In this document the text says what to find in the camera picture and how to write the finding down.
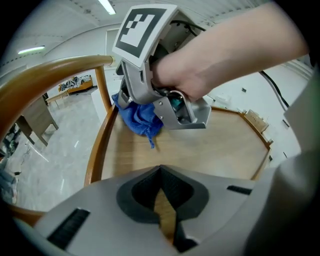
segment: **human hand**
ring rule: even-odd
[[[156,87],[175,87],[194,102],[208,94],[212,87],[205,80],[192,56],[183,56],[182,50],[171,53],[152,67],[152,83]]]

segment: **black slot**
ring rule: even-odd
[[[241,186],[234,186],[234,185],[230,185],[226,188],[227,190],[231,190],[233,192],[237,192],[240,194],[244,194],[244,195],[250,195],[252,189],[250,188],[245,188],[245,187],[241,187]]]
[[[55,246],[64,250],[76,233],[79,231],[82,224],[85,222],[90,212],[84,209],[75,209],[47,238]]]

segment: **blue cloth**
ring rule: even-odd
[[[134,133],[146,135],[151,144],[151,148],[153,149],[155,144],[152,138],[157,135],[164,125],[154,113],[155,106],[152,103],[139,105],[132,101],[129,106],[122,109],[118,104],[118,97],[118,93],[112,95],[114,104],[118,107],[119,113],[125,124]]]

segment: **ceiling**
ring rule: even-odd
[[[45,46],[44,55],[64,41],[83,32],[123,21],[129,8],[141,4],[178,5],[198,25],[219,23],[222,17],[257,7],[268,0],[112,0],[116,11],[109,15],[98,0],[44,0],[16,32],[0,65],[17,60],[18,51]]]

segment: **human arm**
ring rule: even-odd
[[[154,65],[153,82],[174,86],[195,101],[236,78],[309,52],[290,18],[275,3],[264,4],[215,25]]]

